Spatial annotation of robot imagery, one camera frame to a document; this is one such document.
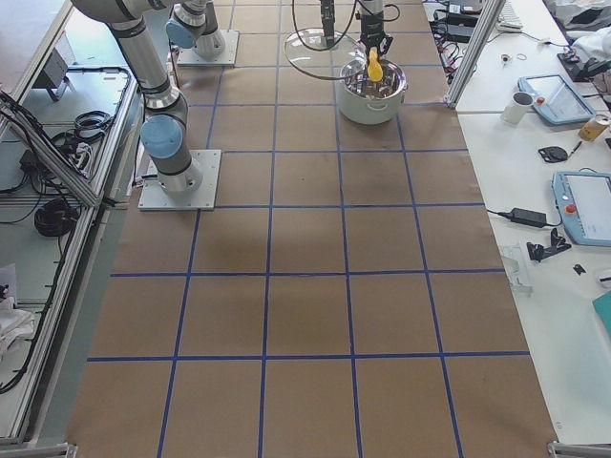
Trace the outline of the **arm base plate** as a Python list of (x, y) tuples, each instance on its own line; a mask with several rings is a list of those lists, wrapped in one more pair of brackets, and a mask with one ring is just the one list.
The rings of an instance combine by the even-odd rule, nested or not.
[(221, 150), (191, 150), (190, 166), (181, 174), (160, 174), (153, 162), (144, 180), (138, 208), (141, 211), (213, 210), (221, 167)]
[(240, 32), (216, 30), (201, 36), (190, 49), (181, 48), (178, 65), (182, 67), (218, 67), (235, 65)]

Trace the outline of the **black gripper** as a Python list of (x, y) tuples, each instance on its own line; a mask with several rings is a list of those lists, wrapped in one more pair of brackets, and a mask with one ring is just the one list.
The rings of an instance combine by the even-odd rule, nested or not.
[(379, 48), (380, 55), (386, 55), (390, 49), (393, 37), (384, 30), (384, 13), (374, 14), (361, 11), (360, 20), (360, 46), (364, 58), (369, 58), (369, 48)]
[(321, 21), (324, 28), (325, 48), (330, 49), (333, 46), (333, 29), (334, 29), (334, 1), (320, 1)]

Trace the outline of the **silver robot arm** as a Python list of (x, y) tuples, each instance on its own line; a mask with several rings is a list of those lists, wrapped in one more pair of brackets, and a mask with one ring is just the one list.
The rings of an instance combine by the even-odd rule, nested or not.
[(74, 1), (81, 13), (105, 24), (137, 78), (145, 112), (140, 141), (157, 168), (157, 182), (168, 196), (186, 197), (197, 192), (205, 178), (203, 166), (186, 144), (188, 106), (172, 66), (157, 56), (144, 13), (169, 9), (166, 33), (182, 49), (214, 55), (225, 49), (211, 1)]
[[(305, 44), (310, 51), (330, 51), (338, 45), (349, 30), (336, 34), (335, 30), (335, 4), (333, 1), (320, 1), (320, 18), (322, 24), (322, 38), (316, 45)], [(385, 17), (383, 1), (354, 1), (352, 17), (360, 21), (359, 43), (364, 46), (365, 56), (369, 59), (371, 51), (377, 56), (388, 53), (393, 38), (386, 33), (385, 24), (400, 17), (400, 10), (396, 16)], [(219, 26), (212, 1), (185, 1), (173, 7), (165, 26), (171, 43), (182, 49), (192, 49), (203, 46), (198, 44), (204, 36), (219, 38)]]

